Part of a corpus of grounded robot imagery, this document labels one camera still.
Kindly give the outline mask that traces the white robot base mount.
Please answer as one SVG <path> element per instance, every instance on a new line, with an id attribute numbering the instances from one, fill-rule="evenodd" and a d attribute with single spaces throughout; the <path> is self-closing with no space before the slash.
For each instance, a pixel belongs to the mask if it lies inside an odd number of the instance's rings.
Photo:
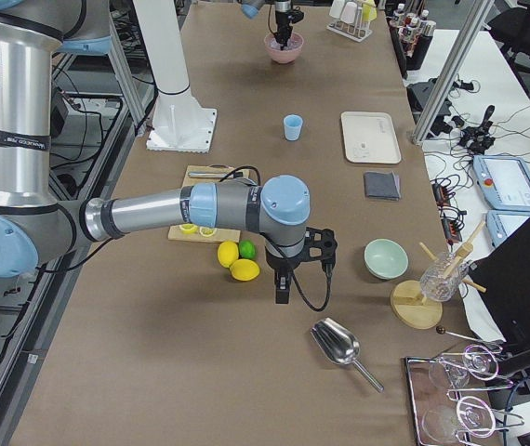
<path id="1" fill-rule="evenodd" d="M 140 0 L 134 8 L 157 89 L 147 148 L 209 152 L 217 111 L 192 94 L 175 3 Z"/>

